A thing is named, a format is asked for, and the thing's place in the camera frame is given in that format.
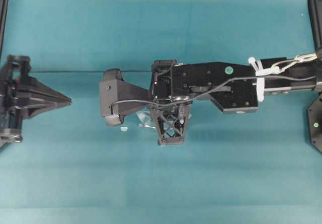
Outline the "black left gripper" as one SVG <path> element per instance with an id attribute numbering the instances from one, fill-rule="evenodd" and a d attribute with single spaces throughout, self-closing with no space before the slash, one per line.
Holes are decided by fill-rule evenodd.
<path id="1" fill-rule="evenodd" d="M 30 58 L 24 55 L 8 55 L 1 68 L 1 143 L 22 142 L 23 119 L 71 105 L 71 98 L 29 76 L 30 70 Z"/>

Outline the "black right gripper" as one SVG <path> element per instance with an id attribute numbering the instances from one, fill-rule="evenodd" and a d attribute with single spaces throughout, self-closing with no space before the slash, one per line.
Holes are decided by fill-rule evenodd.
<path id="1" fill-rule="evenodd" d="M 171 69 L 179 64 L 175 59 L 156 60 L 151 66 L 152 78 L 150 91 L 152 101 L 151 119 L 158 133 L 157 144 L 176 145 L 185 142 L 192 102 L 176 103 L 187 100 L 188 96 L 172 96 Z"/>

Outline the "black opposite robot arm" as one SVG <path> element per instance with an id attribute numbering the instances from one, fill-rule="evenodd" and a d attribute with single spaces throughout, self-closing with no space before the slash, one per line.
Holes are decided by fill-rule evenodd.
<path id="1" fill-rule="evenodd" d="M 30 76 L 30 58 L 9 55 L 1 68 L 1 145 L 21 142 L 25 119 L 69 106 L 71 99 Z M 157 60 L 144 89 L 124 81 L 121 70 L 104 72 L 99 84 L 100 114 L 106 125 L 147 108 L 159 145 L 182 144 L 193 101 L 209 100 L 222 113 L 254 112 L 265 95 L 321 91 L 321 57 L 249 59 L 248 65 L 209 62 L 179 64 Z"/>

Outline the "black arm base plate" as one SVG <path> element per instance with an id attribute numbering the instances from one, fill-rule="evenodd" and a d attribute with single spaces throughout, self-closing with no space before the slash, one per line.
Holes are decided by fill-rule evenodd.
<path id="1" fill-rule="evenodd" d="M 310 143 L 321 154 L 321 92 L 308 107 L 307 120 Z"/>

